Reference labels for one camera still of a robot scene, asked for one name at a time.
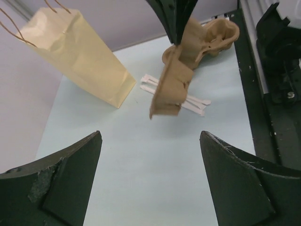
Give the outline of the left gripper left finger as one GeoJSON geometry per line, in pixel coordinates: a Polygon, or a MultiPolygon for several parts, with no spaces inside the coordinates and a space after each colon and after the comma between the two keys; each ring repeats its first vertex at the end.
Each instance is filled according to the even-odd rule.
{"type": "Polygon", "coordinates": [[[0,175],[2,226],[81,226],[101,153],[93,132],[71,146],[0,175]]]}

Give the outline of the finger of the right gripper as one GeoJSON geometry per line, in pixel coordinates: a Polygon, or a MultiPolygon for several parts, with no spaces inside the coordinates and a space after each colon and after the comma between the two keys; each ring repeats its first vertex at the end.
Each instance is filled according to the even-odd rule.
{"type": "Polygon", "coordinates": [[[176,0],[176,39],[175,45],[180,45],[185,26],[197,4],[198,0],[176,0]]]}
{"type": "Polygon", "coordinates": [[[175,0],[146,0],[163,25],[170,42],[178,45],[175,0]]]}

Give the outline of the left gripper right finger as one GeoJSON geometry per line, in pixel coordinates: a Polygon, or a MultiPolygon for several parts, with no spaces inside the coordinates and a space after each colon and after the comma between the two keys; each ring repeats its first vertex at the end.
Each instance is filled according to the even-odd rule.
{"type": "Polygon", "coordinates": [[[301,172],[240,150],[208,131],[200,148],[220,226],[299,226],[301,172]]]}

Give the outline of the brown pulp cup carrier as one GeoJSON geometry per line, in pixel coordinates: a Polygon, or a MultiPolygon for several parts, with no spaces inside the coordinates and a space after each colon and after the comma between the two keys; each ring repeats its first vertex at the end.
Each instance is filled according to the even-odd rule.
{"type": "Polygon", "coordinates": [[[172,45],[162,55],[162,61],[165,64],[160,81],[170,79],[171,81],[178,81],[187,84],[187,90],[191,83],[193,70],[179,60],[182,47],[180,45],[172,45]]]}

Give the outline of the brown paper takeout bag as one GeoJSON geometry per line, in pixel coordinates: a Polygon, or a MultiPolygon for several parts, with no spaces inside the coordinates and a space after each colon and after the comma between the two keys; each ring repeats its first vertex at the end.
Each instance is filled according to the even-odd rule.
{"type": "Polygon", "coordinates": [[[77,9],[48,4],[12,36],[78,87],[115,108],[120,108],[136,84],[77,9]]]}

